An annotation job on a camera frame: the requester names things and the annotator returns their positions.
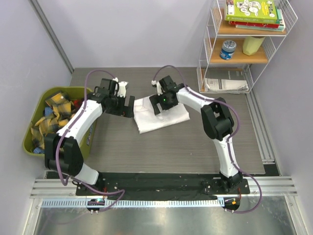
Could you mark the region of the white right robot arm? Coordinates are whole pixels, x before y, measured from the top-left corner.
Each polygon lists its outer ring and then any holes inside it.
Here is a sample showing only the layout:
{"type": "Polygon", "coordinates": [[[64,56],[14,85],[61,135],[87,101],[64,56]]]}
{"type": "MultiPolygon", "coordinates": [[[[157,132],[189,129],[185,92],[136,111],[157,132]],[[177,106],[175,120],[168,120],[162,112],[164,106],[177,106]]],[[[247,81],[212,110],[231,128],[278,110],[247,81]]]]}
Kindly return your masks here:
{"type": "Polygon", "coordinates": [[[234,120],[225,106],[225,100],[208,99],[182,83],[176,84],[170,76],[159,81],[152,80],[151,84],[156,88],[156,94],[149,97],[155,115],[179,104],[187,105],[201,114],[204,132],[213,141],[218,153],[221,188],[226,193],[233,193],[242,177],[235,166],[237,162],[231,137],[234,120]]]}

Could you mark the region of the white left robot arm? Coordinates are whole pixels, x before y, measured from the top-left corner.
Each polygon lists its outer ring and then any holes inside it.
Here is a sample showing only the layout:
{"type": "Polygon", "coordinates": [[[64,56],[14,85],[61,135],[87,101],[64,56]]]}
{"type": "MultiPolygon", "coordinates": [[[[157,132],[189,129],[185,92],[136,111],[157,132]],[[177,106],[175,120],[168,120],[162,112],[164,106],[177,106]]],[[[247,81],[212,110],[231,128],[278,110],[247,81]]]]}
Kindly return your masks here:
{"type": "Polygon", "coordinates": [[[127,87],[126,81],[103,78],[99,87],[86,93],[81,107],[69,123],[45,137],[46,168],[84,182],[89,192],[100,195],[104,189],[102,174],[85,164],[82,140],[103,113],[134,117],[134,96],[128,98],[128,105],[125,104],[127,87]]]}

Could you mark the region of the white long sleeve shirt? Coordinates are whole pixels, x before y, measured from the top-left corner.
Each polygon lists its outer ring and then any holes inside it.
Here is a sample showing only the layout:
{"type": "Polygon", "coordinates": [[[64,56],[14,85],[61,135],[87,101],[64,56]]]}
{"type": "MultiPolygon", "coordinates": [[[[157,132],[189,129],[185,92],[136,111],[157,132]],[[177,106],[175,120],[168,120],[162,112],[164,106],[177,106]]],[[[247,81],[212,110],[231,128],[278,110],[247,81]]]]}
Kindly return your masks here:
{"type": "Polygon", "coordinates": [[[189,119],[189,113],[181,103],[169,110],[162,110],[160,114],[155,115],[148,96],[134,101],[134,120],[139,134],[178,124],[189,119]]]}

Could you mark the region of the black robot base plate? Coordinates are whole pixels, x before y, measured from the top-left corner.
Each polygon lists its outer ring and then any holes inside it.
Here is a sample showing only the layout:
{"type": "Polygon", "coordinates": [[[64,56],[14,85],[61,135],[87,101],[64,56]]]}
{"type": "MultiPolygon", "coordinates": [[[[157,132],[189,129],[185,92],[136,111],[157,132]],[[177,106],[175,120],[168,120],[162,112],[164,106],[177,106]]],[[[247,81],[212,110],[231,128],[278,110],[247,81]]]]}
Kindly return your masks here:
{"type": "Polygon", "coordinates": [[[77,196],[107,193],[110,200],[198,201],[215,200],[218,195],[250,194],[241,174],[228,180],[220,174],[178,173],[101,173],[98,184],[87,188],[76,185],[77,196]]]}

